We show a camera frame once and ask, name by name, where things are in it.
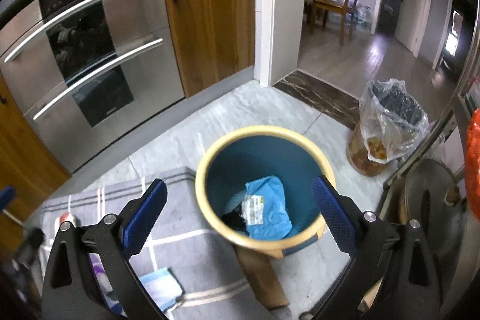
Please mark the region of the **purple snack packet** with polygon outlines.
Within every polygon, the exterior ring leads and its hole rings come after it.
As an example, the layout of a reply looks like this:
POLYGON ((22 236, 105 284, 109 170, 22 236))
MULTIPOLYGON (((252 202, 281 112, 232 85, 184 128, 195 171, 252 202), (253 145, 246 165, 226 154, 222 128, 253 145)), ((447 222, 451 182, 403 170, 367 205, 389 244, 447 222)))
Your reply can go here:
POLYGON ((90 253, 89 260, 94 271, 95 278, 99 285, 100 291, 103 294, 107 305, 112 308, 116 305, 117 300, 114 298, 113 289, 104 270, 103 263, 98 254, 90 253))

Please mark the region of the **light blue face mask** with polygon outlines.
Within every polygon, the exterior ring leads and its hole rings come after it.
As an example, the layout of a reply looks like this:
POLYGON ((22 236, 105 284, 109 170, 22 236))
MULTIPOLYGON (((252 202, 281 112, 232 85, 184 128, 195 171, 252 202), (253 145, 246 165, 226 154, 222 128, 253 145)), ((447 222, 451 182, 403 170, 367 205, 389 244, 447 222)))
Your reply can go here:
POLYGON ((143 275, 140 282, 162 311, 174 307, 183 295, 182 287, 167 267, 143 275))

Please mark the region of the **blue plastic mailer bag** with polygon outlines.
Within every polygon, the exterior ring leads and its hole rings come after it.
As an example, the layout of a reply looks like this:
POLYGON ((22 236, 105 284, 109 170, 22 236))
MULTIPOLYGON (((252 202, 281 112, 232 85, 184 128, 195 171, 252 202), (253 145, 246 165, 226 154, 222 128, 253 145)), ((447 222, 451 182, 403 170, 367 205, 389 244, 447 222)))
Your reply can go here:
POLYGON ((284 187, 274 175, 246 184, 241 212, 247 223, 247 234, 253 240, 279 241, 292 229, 284 187))

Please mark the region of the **black and white plastic bag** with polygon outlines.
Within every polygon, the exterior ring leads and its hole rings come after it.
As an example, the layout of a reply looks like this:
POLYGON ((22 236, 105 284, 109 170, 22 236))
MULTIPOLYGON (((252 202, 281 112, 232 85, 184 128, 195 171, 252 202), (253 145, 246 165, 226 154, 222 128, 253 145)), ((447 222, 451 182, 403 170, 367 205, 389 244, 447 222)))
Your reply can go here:
POLYGON ((247 223, 242 216, 241 207, 238 207, 227 214, 223 214, 220 219, 226 226, 237 232, 245 232, 247 230, 247 223))

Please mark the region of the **left wooden cabinet door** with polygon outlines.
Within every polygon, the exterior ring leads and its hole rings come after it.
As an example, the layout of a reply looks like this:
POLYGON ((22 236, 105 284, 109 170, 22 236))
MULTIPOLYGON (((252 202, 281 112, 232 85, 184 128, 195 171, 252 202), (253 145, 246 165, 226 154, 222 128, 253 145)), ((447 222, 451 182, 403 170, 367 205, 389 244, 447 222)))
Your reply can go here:
POLYGON ((1 260, 5 260, 23 241, 24 228, 20 223, 65 184, 71 173, 33 131, 5 81, 1 82, 0 113, 1 187, 10 185, 16 190, 7 212, 1 213, 1 260))

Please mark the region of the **wooden cabinet door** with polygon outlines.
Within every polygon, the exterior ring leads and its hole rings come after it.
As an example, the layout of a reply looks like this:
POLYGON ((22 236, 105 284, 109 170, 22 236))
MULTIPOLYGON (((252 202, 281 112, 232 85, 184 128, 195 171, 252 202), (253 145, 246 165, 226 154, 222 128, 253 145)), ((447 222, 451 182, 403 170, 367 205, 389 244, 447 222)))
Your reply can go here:
POLYGON ((165 0, 187 97, 254 63, 255 0, 165 0))
POLYGON ((1 260, 5 260, 23 241, 24 228, 20 223, 65 184, 71 173, 33 131, 5 81, 1 82, 0 113, 1 187, 10 185, 16 190, 7 212, 1 213, 1 260))

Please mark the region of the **brown cardboard piece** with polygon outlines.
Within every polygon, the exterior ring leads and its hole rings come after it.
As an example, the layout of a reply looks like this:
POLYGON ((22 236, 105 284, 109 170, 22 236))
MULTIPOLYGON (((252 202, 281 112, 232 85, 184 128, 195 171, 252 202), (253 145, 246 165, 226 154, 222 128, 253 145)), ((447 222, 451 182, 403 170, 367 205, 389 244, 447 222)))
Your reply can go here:
POLYGON ((287 295, 272 267, 270 258, 263 253, 243 247, 234 249, 258 302, 268 310, 287 307, 289 305, 287 295))

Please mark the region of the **grey striped floor mat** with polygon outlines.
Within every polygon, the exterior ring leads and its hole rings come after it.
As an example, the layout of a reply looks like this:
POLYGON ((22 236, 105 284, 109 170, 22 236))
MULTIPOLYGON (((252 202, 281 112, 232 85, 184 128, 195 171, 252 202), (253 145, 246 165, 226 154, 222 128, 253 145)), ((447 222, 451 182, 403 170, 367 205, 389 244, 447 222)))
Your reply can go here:
POLYGON ((81 227, 96 224, 142 196, 154 179, 165 182, 168 200, 142 251, 130 264, 139 278, 164 267, 170 269, 183 295, 167 311, 168 318, 273 319, 255 298, 233 246, 211 229, 201 214, 194 191, 195 172, 187 166, 44 202, 41 268, 47 267, 62 214, 70 214, 81 227))

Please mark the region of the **clear plastic bag with food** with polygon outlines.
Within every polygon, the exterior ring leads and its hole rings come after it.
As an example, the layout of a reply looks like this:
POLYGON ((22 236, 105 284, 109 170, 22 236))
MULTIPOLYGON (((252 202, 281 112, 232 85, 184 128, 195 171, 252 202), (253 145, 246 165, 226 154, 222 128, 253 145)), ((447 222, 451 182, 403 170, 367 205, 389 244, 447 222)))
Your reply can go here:
POLYGON ((373 177, 416 149, 429 132, 425 110, 402 80, 370 80, 359 103, 360 120, 346 148, 359 173, 373 177))

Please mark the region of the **stainless steel built-in oven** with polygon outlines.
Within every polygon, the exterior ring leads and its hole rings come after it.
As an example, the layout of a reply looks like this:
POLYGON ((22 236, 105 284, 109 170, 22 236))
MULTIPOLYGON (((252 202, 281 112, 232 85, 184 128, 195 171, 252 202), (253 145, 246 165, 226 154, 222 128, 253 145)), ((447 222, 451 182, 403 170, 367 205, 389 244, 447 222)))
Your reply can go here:
POLYGON ((70 171, 185 96, 164 0, 34 0, 1 30, 1 73, 70 171))

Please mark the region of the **blue bin with yellow rim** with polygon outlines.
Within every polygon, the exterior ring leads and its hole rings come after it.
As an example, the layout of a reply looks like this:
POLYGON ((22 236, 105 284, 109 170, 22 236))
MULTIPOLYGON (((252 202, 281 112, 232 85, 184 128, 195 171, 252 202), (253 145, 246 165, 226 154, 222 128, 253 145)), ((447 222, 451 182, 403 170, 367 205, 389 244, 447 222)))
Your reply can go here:
POLYGON ((336 183, 329 160, 305 136, 282 127, 243 127, 203 155, 195 194, 206 221, 226 240, 282 258, 324 234, 311 190, 320 175, 336 183))

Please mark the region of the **water bottle in far room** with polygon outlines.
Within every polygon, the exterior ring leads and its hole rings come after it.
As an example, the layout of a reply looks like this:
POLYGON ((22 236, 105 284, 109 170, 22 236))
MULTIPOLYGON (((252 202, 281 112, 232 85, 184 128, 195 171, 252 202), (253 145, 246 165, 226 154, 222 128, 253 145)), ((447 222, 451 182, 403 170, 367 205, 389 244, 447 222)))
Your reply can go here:
POLYGON ((359 5, 355 10, 355 28, 369 31, 371 29, 372 15, 371 8, 366 5, 359 5))

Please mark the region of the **wooden dining chair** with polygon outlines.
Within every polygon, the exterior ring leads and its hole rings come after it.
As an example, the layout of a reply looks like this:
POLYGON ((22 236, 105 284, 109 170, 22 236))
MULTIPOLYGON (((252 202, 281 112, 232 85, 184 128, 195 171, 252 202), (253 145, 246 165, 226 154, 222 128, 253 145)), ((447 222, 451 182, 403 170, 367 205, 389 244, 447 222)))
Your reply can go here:
POLYGON ((339 29, 339 45, 343 46, 345 41, 345 24, 347 16, 350 16, 348 38, 352 40, 353 29, 355 26, 355 12, 358 0, 312 0, 312 10, 309 17, 310 33, 313 33, 318 12, 322 11, 323 31, 326 29, 327 20, 330 14, 337 14, 341 17, 339 29))

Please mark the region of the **right wooden cabinet door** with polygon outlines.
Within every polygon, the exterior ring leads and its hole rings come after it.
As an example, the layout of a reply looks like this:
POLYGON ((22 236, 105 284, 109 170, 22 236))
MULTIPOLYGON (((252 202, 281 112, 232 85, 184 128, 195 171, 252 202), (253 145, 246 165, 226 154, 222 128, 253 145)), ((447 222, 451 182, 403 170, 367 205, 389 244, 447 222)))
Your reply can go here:
POLYGON ((187 97, 254 63, 255 0, 165 0, 187 97))

